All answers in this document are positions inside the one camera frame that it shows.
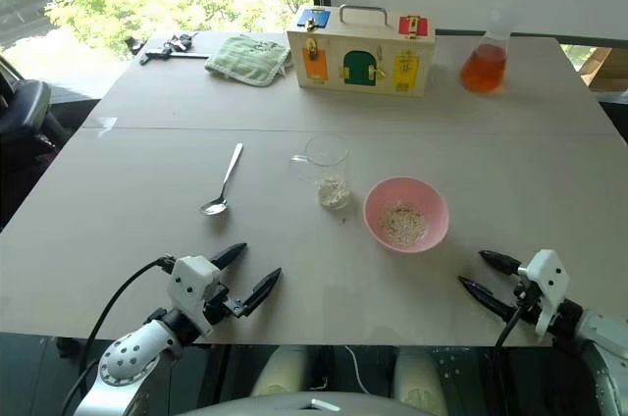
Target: metal spoon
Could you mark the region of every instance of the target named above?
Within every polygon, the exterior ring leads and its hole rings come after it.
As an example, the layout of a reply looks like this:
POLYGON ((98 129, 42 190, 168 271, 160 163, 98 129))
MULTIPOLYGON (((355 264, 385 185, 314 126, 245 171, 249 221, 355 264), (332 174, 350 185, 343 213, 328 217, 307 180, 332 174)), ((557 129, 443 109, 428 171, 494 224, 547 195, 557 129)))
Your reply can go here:
POLYGON ((227 210, 228 206, 227 199, 225 198, 225 187, 227 186, 229 176, 231 175, 232 170, 236 165, 237 158, 239 158, 239 155, 242 152, 242 147, 242 143, 238 143, 235 146, 234 156, 232 156, 232 162, 229 163, 229 168, 227 169, 227 174, 225 175, 225 180, 223 181, 223 189, 220 192, 220 197, 200 207, 200 213, 202 213, 203 215, 218 215, 219 213, 227 210))

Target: glass beaker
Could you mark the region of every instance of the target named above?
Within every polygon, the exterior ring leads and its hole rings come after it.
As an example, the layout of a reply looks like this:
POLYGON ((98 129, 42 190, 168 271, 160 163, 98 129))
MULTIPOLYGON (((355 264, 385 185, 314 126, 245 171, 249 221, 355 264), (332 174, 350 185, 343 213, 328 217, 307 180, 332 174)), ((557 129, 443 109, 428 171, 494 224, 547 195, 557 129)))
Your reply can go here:
POLYGON ((351 191, 346 180, 349 148, 339 134, 318 134, 309 139, 303 154, 290 158, 296 174, 313 184, 322 206, 337 210, 346 206, 351 191))
POLYGON ((460 82, 471 92, 493 92, 501 86, 506 69, 513 13, 493 11, 489 29, 460 70, 460 82))

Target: pink bowl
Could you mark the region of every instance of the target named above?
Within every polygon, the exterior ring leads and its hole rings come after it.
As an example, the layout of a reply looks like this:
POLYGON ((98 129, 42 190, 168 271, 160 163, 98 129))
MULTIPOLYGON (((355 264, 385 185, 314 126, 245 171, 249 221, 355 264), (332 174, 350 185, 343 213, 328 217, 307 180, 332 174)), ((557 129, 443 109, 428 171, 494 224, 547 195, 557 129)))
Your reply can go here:
POLYGON ((369 232, 388 249, 405 253, 423 252, 445 237, 449 228, 449 211, 445 200, 430 185, 414 178, 390 178, 378 183, 369 192, 364 201, 364 221, 369 232), (398 203, 421 212, 426 222, 424 234, 406 247, 390 244, 380 222, 384 211, 398 203))

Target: cable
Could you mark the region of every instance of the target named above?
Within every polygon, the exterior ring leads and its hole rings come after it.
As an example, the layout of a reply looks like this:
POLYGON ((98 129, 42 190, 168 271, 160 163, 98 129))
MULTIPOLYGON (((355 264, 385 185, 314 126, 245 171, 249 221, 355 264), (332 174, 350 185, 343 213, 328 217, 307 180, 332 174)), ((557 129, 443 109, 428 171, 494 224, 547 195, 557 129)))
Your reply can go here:
POLYGON ((506 340, 506 338, 508 338, 508 335, 510 334, 514 326, 517 324, 517 322, 519 321, 519 318, 521 318, 523 311, 524 311, 523 306, 520 305, 517 307, 517 309, 514 311, 514 313, 510 317, 510 320, 508 320, 506 327, 503 329, 503 331, 499 335, 499 338, 497 338, 497 342, 495 343, 495 348, 500 348, 503 345, 503 342, 506 340))
MULTIPOLYGON (((102 326, 103 322, 105 321, 105 318, 107 317, 107 314, 111 310, 111 307, 114 306, 114 303, 120 297, 122 292, 125 291, 125 289, 127 289, 127 287, 135 279, 137 279, 139 276, 141 276, 144 272, 148 271, 149 269, 151 269, 151 268, 153 268, 155 266, 160 266, 165 272, 170 274, 173 271, 174 264, 175 264, 175 258, 173 256, 169 256, 169 255, 162 256, 159 259, 157 259, 157 260, 155 260, 153 262, 150 262, 150 263, 146 264, 144 267, 142 267, 141 269, 139 269, 137 272, 135 272, 135 274, 130 276, 127 279, 127 281, 124 282, 120 286, 120 288, 118 288, 116 293, 114 293, 113 296, 111 297, 111 299, 109 300, 109 303, 107 303, 107 306, 105 306, 105 309, 102 310, 102 313, 100 314, 100 317, 98 318, 98 321, 96 321, 96 324, 94 325, 94 328, 91 330, 91 333, 89 334, 89 338, 87 338, 87 342, 85 343, 85 347, 84 347, 82 355, 80 357, 80 363, 78 364, 78 371, 79 371, 79 373, 81 375, 82 375, 82 373, 85 371, 85 369, 87 367, 87 358, 89 357, 89 351, 91 350, 91 347, 94 344, 94 340, 96 339, 96 335, 100 331, 100 327, 102 326)), ((80 383, 80 394, 83 397, 85 397, 85 395, 87 394, 87 384, 85 382, 80 383)))
POLYGON ((68 391, 68 395, 66 396, 66 399, 63 400, 63 406, 61 407, 61 413, 60 413, 61 416, 64 416, 66 414, 66 411, 68 411, 68 408, 70 407, 70 403, 72 402, 72 398, 74 398, 75 394, 77 394, 77 390, 79 389, 80 384, 85 381, 87 374, 89 373, 91 369, 93 369, 96 366, 96 364, 98 364, 98 359, 92 360, 87 365, 87 368, 83 370, 82 373, 78 376, 77 381, 75 382, 74 385, 72 385, 72 388, 70 389, 70 391, 68 391))
POLYGON ((357 367, 357 359, 355 358, 355 353, 348 345, 346 345, 344 348, 349 351, 349 354, 351 354, 351 358, 353 359, 353 368, 355 369, 355 379, 357 380, 357 384, 360 386, 360 389, 366 394, 371 394, 368 390, 366 390, 366 387, 364 387, 364 384, 362 383, 362 379, 360 379, 360 369, 357 367))

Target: red latch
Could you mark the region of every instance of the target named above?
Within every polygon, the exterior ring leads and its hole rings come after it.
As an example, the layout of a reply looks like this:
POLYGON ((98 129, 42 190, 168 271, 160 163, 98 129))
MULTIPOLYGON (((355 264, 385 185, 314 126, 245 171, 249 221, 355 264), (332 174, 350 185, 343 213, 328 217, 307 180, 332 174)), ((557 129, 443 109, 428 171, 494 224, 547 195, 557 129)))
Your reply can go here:
POLYGON ((421 16, 401 17, 399 18, 399 33, 408 35, 410 38, 427 36, 428 20, 421 16))

